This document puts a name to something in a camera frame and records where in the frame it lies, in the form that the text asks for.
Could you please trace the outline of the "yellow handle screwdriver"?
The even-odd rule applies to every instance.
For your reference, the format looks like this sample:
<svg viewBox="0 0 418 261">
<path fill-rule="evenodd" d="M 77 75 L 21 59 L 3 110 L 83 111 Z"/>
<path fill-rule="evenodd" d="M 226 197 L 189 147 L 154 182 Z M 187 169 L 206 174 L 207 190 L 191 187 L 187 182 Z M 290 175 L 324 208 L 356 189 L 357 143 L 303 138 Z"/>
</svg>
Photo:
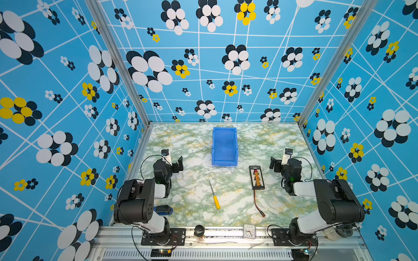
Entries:
<svg viewBox="0 0 418 261">
<path fill-rule="evenodd" d="M 213 199 L 214 199 L 214 204 L 215 204 L 215 207 L 216 207 L 217 209 L 221 209 L 221 206 L 220 206 L 220 204 L 219 204 L 219 201 L 218 201 L 218 199 L 217 199 L 217 196 L 216 196 L 216 195 L 215 195 L 215 193 L 214 193 L 212 183 L 211 183 L 211 182 L 209 182 L 209 185 L 210 185 L 210 188 L 211 188 L 211 191 L 212 191 L 212 196 L 213 196 Z"/>
</svg>

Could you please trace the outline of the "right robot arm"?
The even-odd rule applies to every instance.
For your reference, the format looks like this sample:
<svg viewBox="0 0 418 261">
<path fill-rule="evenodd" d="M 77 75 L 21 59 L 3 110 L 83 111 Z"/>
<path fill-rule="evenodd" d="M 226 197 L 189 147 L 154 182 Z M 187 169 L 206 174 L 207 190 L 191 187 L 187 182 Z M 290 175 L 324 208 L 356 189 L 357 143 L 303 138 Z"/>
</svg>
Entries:
<svg viewBox="0 0 418 261">
<path fill-rule="evenodd" d="M 270 169 L 282 175 L 282 188 L 291 196 L 313 197 L 317 210 L 295 217 L 288 227 L 289 241 L 301 245 L 317 232 L 336 225 L 353 225 L 364 220 L 362 204 L 344 179 L 302 181 L 302 162 L 271 157 Z"/>
</svg>

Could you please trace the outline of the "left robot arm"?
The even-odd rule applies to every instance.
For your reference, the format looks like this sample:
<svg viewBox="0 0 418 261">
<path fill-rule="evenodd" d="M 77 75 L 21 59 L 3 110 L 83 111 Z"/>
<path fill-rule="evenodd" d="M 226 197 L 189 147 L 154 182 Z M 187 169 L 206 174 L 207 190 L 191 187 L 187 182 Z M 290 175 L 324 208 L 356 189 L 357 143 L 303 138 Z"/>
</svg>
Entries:
<svg viewBox="0 0 418 261">
<path fill-rule="evenodd" d="M 162 157 L 153 164 L 154 178 L 126 181 L 116 199 L 114 222 L 142 229 L 142 246 L 181 245 L 185 230 L 171 229 L 168 219 L 157 212 L 154 203 L 155 199 L 166 199 L 169 196 L 172 175 L 183 170 L 183 158 L 170 163 Z"/>
</svg>

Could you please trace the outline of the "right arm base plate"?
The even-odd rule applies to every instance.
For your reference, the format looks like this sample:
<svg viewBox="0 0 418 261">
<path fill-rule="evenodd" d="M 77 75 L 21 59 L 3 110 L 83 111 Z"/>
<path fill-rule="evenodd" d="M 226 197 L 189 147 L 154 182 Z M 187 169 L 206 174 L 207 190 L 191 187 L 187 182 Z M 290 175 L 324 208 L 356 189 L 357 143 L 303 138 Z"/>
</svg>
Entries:
<svg viewBox="0 0 418 261">
<path fill-rule="evenodd" d="M 298 231 L 289 231 L 288 228 L 272 228 L 270 230 L 274 246 L 300 246 L 307 248 L 317 246 L 318 239 L 313 234 L 303 234 Z"/>
</svg>

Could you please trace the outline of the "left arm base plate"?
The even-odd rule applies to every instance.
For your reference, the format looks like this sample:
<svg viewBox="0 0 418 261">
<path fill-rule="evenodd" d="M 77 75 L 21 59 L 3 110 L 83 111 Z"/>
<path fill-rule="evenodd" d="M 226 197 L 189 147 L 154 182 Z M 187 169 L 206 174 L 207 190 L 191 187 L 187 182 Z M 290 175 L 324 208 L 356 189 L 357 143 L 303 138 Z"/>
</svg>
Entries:
<svg viewBox="0 0 418 261">
<path fill-rule="evenodd" d="M 184 246 L 186 239 L 185 228 L 171 228 L 169 231 L 150 234 L 144 232 L 142 246 Z"/>
</svg>

